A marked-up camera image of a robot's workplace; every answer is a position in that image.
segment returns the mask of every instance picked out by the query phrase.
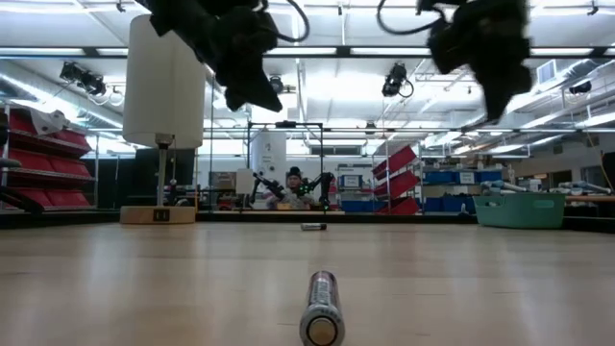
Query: ceiling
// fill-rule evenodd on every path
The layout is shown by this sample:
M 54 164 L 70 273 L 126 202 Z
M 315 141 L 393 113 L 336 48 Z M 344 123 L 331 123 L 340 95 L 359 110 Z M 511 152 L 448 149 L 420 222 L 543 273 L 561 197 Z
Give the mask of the ceiling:
M 300 27 L 301 20 L 292 8 L 283 0 L 269 2 L 270 12 L 280 31 L 288 35 L 296 32 L 293 28 Z M 396 37 L 383 32 L 375 19 L 378 2 L 303 0 L 311 35 L 301 44 L 425 45 L 427 33 Z M 615 42 L 615 20 L 612 16 L 615 13 L 615 0 L 598 1 L 601 9 L 592 16 L 586 14 L 590 10 L 591 1 L 530 2 L 532 10 L 528 34 L 534 46 L 592 46 Z M 128 46 L 131 20 L 145 11 L 133 1 L 125 0 L 122 3 L 126 12 L 117 11 L 115 1 L 112 0 L 0 1 L 0 46 Z M 342 15 L 338 14 L 337 9 L 340 3 L 343 5 Z M 406 29 L 433 21 L 434 15 L 431 13 L 414 15 L 413 3 L 407 0 L 388 0 L 387 6 L 395 8 L 383 12 L 385 22 L 390 27 Z M 125 60 L 72 61 L 105 76 L 108 84 L 123 92 Z M 32 72 L 33 76 L 51 81 L 58 88 L 63 86 L 63 81 L 58 77 L 62 60 L 28 59 L 13 62 Z M 305 70 L 307 120 L 324 122 L 330 127 L 363 127 L 366 121 L 377 121 L 379 126 L 387 128 L 456 127 L 459 118 L 470 118 L 481 112 L 482 91 L 474 82 L 472 74 L 459 69 L 451 75 L 440 75 L 430 60 L 404 60 L 408 73 L 411 73 L 410 80 L 414 82 L 414 95 L 406 100 L 399 97 L 384 99 L 381 96 L 382 83 L 394 62 L 397 60 L 301 59 L 300 65 Z M 545 62 L 528 60 L 526 64 L 535 68 Z M 269 75 L 282 76 L 287 85 L 298 84 L 295 59 L 265 60 L 264 70 Z M 610 83 L 613 82 L 609 79 L 610 73 L 611 69 L 605 69 L 595 77 L 597 82 L 593 93 L 610 90 Z M 75 86 L 69 86 L 68 89 L 85 96 Z M 567 97 L 567 100 L 575 101 L 572 95 Z M 121 105 L 107 103 L 101 107 L 121 116 Z M 562 107 L 561 92 L 557 89 L 532 98 L 531 102 L 516 111 L 537 118 Z M 225 119 L 234 119 L 232 124 L 245 123 L 245 112 L 232 113 L 223 107 L 213 108 L 213 111 L 211 107 L 206 109 L 205 117 L 211 118 L 213 115 L 214 119 L 220 120 L 220 124 L 224 123 L 222 126 L 227 126 Z M 291 110 L 289 117 L 298 120 L 299 113 L 296 109 Z

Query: chair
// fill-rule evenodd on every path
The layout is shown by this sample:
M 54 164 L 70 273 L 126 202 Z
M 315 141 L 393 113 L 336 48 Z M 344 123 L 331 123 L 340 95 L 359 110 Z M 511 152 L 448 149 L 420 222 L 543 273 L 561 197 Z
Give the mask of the chair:
M 4 147 L 9 139 L 8 119 L 7 115 L 0 111 L 0 147 Z M 19 167 L 21 167 L 19 161 L 0 158 L 0 172 L 3 168 Z M 9 187 L 0 186 L 0 201 L 33 214 L 40 214 L 45 210 L 39 202 Z

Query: man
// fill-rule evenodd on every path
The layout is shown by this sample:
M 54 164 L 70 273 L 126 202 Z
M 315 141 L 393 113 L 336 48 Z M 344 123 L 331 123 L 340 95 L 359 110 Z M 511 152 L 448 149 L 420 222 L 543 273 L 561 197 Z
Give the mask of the man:
M 301 187 L 301 170 L 299 167 L 291 167 L 286 173 L 286 195 L 282 200 L 276 196 L 272 196 L 267 200 L 267 208 L 276 210 L 278 204 L 289 205 L 293 210 L 309 210 L 309 206 L 314 204 L 314 199 L 310 195 L 298 197 L 299 188 Z

